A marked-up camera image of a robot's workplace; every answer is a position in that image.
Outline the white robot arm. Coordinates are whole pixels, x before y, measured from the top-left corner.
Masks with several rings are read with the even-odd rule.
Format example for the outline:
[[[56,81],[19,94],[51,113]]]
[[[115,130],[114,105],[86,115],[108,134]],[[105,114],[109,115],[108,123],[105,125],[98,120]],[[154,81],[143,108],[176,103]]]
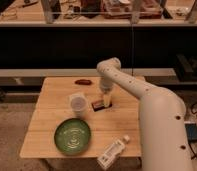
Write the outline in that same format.
[[[100,89],[113,84],[139,100],[142,171],[193,171],[184,117],[184,101],[173,91],[123,73],[113,57],[97,64]]]

